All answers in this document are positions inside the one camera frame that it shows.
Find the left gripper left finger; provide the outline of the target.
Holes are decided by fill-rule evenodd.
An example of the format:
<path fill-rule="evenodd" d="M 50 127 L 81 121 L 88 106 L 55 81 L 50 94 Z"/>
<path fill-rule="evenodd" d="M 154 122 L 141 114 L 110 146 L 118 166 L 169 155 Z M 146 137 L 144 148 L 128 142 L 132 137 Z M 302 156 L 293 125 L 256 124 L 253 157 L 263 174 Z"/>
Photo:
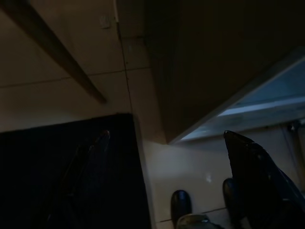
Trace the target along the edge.
<path fill-rule="evenodd" d="M 110 132 L 85 139 L 76 149 L 48 207 L 45 228 L 88 229 L 100 210 Z"/>

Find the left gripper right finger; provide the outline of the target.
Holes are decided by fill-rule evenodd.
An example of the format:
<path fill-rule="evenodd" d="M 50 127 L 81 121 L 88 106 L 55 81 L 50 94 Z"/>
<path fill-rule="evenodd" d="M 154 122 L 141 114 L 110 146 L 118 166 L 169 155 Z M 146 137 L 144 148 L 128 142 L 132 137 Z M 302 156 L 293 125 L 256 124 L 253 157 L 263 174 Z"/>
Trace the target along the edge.
<path fill-rule="evenodd" d="M 252 139 L 224 132 L 233 180 L 253 229 L 303 229 L 305 198 L 294 182 Z"/>

